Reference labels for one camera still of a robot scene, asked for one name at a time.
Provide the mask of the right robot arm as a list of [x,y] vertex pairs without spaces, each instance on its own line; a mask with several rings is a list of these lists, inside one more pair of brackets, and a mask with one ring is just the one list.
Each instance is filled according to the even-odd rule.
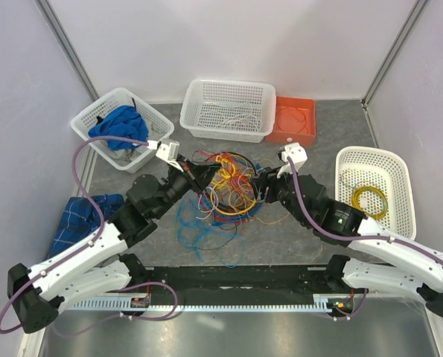
[[256,197],[266,203],[279,202],[322,241],[382,260],[375,265],[332,257],[323,276],[329,291],[338,293],[349,287],[406,295],[443,318],[442,251],[402,237],[360,210],[329,198],[311,175],[268,170],[249,182]]

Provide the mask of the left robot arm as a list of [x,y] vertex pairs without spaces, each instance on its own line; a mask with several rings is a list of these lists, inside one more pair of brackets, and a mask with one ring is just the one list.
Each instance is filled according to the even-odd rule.
[[127,191],[127,200],[99,228],[63,252],[31,267],[18,263],[7,273],[7,308],[17,329],[31,334],[47,327],[65,309],[104,292],[140,292],[146,270],[128,248],[142,242],[187,192],[201,193],[220,164],[196,164],[179,156],[167,178],[144,174]]

